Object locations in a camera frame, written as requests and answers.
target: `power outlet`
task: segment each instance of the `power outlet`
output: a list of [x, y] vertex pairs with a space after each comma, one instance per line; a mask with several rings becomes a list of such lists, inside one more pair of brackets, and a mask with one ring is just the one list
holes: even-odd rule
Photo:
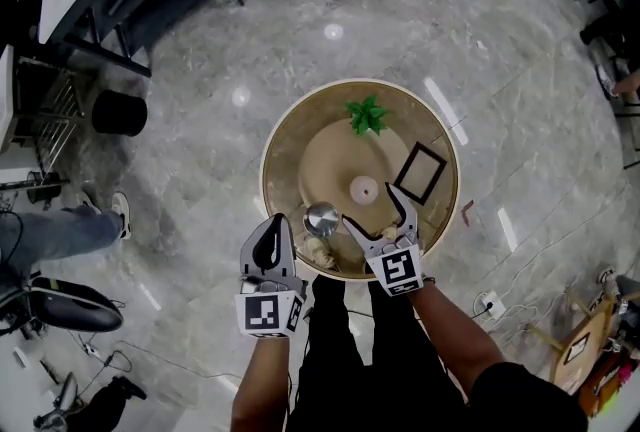
[[98, 349], [94, 348], [92, 345], [89, 345], [88, 343], [85, 343], [83, 347], [84, 347], [84, 351], [88, 355], [93, 356], [96, 359], [100, 359], [100, 352], [98, 352]]
[[494, 320], [499, 320], [500, 318], [502, 318], [502, 315], [507, 312], [507, 308], [504, 307], [504, 304], [500, 300], [500, 297], [498, 297], [498, 294], [493, 290], [481, 297], [480, 302], [484, 304], [485, 309], [489, 307], [489, 304], [491, 304], [489, 314]]

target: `forearm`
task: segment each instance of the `forearm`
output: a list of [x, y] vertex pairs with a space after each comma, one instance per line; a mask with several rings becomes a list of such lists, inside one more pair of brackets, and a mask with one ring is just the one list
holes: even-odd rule
[[408, 295], [438, 355], [470, 395], [476, 378], [504, 360], [497, 345], [433, 283]]
[[282, 430], [287, 408], [289, 339], [260, 339], [233, 401], [233, 432]]

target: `wooden stool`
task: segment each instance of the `wooden stool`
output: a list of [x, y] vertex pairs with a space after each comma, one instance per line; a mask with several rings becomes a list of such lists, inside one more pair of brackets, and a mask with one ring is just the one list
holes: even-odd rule
[[527, 330], [540, 337], [556, 351], [550, 380], [569, 394], [573, 394], [587, 379], [600, 356], [609, 331], [613, 302], [605, 299], [594, 311], [573, 292], [566, 290], [569, 300], [586, 315], [564, 341], [558, 341], [534, 325]]

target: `green plant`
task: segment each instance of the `green plant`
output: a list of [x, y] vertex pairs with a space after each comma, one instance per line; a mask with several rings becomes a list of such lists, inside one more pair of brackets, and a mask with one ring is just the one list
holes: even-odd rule
[[346, 106], [351, 114], [351, 127], [356, 135], [364, 135], [369, 128], [380, 135], [380, 131], [387, 128], [381, 119], [387, 115], [390, 110], [376, 105], [375, 94], [365, 98], [362, 103], [356, 103], [354, 101], [347, 103]]

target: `sneaker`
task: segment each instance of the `sneaker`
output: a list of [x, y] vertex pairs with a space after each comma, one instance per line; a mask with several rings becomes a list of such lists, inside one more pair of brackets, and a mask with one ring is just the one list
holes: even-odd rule
[[98, 205], [96, 205], [95, 201], [84, 190], [80, 192], [79, 197], [80, 197], [80, 205], [88, 206], [98, 215], [102, 213], [102, 210], [98, 208]]
[[607, 70], [604, 69], [602, 64], [596, 64], [596, 76], [598, 77], [598, 82], [600, 82], [600, 87], [602, 87], [605, 97], [608, 100], [616, 98], [617, 96], [612, 92], [616, 84], [611, 77], [609, 77]]
[[620, 295], [620, 289], [618, 288], [618, 283], [616, 282], [616, 278], [618, 274], [613, 267], [609, 267], [600, 272], [598, 276], [598, 282], [602, 284], [602, 290], [605, 295], [611, 300], [617, 300]]
[[605, 281], [607, 279], [609, 279], [610, 276], [614, 275], [616, 273], [616, 269], [614, 269], [613, 267], [607, 267], [605, 268], [603, 271], [601, 271], [598, 274], [598, 277], [596, 278], [596, 283], [598, 284], [604, 284]]
[[114, 377], [112, 383], [117, 384], [125, 391], [127, 394], [127, 400], [132, 396], [138, 397], [140, 400], [147, 399], [147, 394], [126, 377]]
[[131, 238], [131, 215], [129, 212], [129, 200], [122, 192], [115, 192], [111, 198], [111, 210], [122, 217], [122, 233], [120, 239]]

